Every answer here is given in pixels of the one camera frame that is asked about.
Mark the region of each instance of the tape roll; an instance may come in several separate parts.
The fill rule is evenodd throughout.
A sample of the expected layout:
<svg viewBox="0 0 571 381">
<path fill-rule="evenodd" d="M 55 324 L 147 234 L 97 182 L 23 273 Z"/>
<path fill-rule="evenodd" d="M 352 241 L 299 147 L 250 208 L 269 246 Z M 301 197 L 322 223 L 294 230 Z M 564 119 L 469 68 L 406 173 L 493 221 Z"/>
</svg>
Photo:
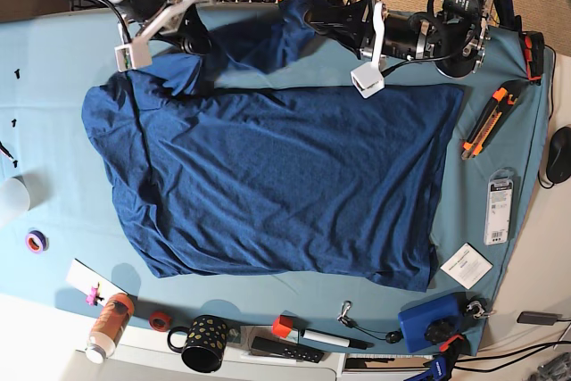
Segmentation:
<svg viewBox="0 0 571 381">
<path fill-rule="evenodd" d="M 26 246 L 33 253 L 41 253 L 47 247 L 46 237 L 39 231 L 32 231 L 26 235 Z"/>
<path fill-rule="evenodd" d="M 164 312 L 156 311 L 149 317 L 149 325 L 157 332 L 169 332 L 172 317 Z"/>
</svg>

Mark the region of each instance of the white card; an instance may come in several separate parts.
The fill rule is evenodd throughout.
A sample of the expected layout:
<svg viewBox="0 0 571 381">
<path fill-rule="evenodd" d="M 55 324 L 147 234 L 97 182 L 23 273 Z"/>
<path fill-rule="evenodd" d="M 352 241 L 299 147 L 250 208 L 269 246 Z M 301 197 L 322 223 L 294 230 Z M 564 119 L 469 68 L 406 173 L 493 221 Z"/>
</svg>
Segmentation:
<svg viewBox="0 0 571 381">
<path fill-rule="evenodd" d="M 70 270 L 68 271 L 68 276 L 65 278 L 65 281 L 80 292 L 83 292 L 85 295 L 91 294 L 91 287 L 99 286 L 99 297 L 102 298 L 99 303 L 103 306 L 114 294 L 126 293 L 111 281 L 107 281 L 105 278 L 86 267 L 77 259 L 74 259 L 71 263 Z"/>
<path fill-rule="evenodd" d="M 492 264 L 466 243 L 440 269 L 466 289 L 471 289 L 486 272 L 492 269 Z"/>
</svg>

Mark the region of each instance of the red clamp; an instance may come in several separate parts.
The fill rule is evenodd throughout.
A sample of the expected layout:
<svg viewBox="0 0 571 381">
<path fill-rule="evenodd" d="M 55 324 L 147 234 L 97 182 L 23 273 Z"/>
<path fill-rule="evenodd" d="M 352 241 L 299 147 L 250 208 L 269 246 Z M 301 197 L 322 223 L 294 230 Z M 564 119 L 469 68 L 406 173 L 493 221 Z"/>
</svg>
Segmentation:
<svg viewBox="0 0 571 381">
<path fill-rule="evenodd" d="M 543 33 L 527 31 L 520 35 L 524 51 L 527 78 L 533 83 L 542 83 L 545 62 L 545 39 Z"/>
</svg>

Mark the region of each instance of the red object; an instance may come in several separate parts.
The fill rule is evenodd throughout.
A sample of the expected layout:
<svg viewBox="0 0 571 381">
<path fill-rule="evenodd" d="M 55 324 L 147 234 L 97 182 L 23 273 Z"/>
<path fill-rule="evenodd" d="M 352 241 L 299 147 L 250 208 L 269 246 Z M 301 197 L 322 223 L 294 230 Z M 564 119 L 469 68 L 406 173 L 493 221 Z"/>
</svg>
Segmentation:
<svg viewBox="0 0 571 381">
<path fill-rule="evenodd" d="M 149 325 L 158 332 L 168 332 L 170 330 L 170 322 L 172 317 L 161 311 L 155 311 L 149 317 Z"/>
<path fill-rule="evenodd" d="M 286 316 L 279 316 L 271 325 L 271 333 L 286 338 L 294 329 L 294 321 Z"/>
<path fill-rule="evenodd" d="M 460 341 L 464 341 L 464 336 L 461 334 L 456 334 L 455 336 L 453 336 L 452 338 L 450 338 L 448 341 L 446 341 L 444 344 L 442 344 L 440 346 L 440 352 L 445 352 L 448 350 L 448 348 L 450 347 L 450 344 L 452 344 L 454 341 L 456 341 L 457 339 L 459 339 Z"/>
</svg>

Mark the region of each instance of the black mug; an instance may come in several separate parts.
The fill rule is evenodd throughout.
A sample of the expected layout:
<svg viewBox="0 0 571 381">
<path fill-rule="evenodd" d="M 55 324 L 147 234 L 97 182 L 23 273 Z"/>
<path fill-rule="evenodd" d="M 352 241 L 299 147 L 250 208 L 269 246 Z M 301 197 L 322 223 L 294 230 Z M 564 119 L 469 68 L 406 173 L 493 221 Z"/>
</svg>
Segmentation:
<svg viewBox="0 0 571 381">
<path fill-rule="evenodd" d="M 185 345 L 175 347 L 170 338 L 184 332 Z M 181 355 L 190 369 L 203 374 L 215 372 L 222 366 L 222 358 L 228 340 L 226 321 L 214 316 L 198 316 L 191 327 L 174 327 L 167 337 L 167 344 L 173 352 Z"/>
</svg>

